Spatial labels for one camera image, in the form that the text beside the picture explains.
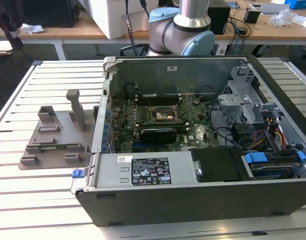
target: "barcode sticker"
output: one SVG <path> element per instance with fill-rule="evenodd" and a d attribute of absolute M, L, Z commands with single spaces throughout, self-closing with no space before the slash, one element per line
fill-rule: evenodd
<path fill-rule="evenodd" d="M 118 163 L 131 163 L 133 156 L 117 156 Z"/>

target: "power supply label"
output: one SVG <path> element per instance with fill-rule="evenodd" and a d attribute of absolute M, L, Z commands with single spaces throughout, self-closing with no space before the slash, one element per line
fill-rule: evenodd
<path fill-rule="evenodd" d="M 132 159 L 132 184 L 134 186 L 171 184 L 169 159 L 167 157 Z"/>

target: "motherboard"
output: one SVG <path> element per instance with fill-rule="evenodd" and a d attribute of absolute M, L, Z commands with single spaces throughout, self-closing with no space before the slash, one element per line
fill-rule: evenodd
<path fill-rule="evenodd" d="M 116 153 L 188 151 L 218 147 L 209 123 L 210 102 L 198 96 L 114 99 Z"/>

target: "black speaker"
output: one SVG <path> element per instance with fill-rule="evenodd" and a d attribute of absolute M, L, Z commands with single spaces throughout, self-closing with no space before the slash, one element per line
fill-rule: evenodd
<path fill-rule="evenodd" d="M 207 15 L 211 19 L 210 30 L 223 35 L 227 26 L 231 7 L 224 0 L 210 0 Z"/>
<path fill-rule="evenodd" d="M 246 9 L 246 13 L 244 16 L 244 22 L 247 24 L 256 24 L 260 15 L 260 11 Z"/>

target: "white plastic bag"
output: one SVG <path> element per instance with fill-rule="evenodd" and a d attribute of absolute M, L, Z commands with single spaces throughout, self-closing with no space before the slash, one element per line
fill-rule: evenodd
<path fill-rule="evenodd" d="M 28 25 L 26 23 L 23 23 L 21 26 L 21 29 L 27 33 L 27 34 L 34 34 L 34 33 L 41 33 L 44 32 L 45 30 L 41 25 Z"/>
<path fill-rule="evenodd" d="M 296 16 L 295 13 L 292 13 L 291 9 L 286 8 L 279 12 L 279 14 L 274 14 L 270 18 L 270 22 L 274 27 L 280 26 L 291 26 L 291 20 Z"/>

